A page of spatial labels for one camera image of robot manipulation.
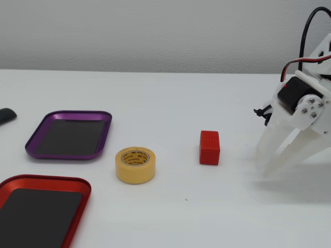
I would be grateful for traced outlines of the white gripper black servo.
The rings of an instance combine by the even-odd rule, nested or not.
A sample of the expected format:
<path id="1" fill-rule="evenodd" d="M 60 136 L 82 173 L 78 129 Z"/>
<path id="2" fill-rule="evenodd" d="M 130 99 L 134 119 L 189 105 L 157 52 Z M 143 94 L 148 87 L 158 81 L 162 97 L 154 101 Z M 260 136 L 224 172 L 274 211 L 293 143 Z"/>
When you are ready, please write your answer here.
<path id="1" fill-rule="evenodd" d="M 282 173 L 325 149 L 330 135 L 330 76 L 297 73 L 273 96 L 271 118 L 258 142 L 255 164 L 264 176 Z"/>

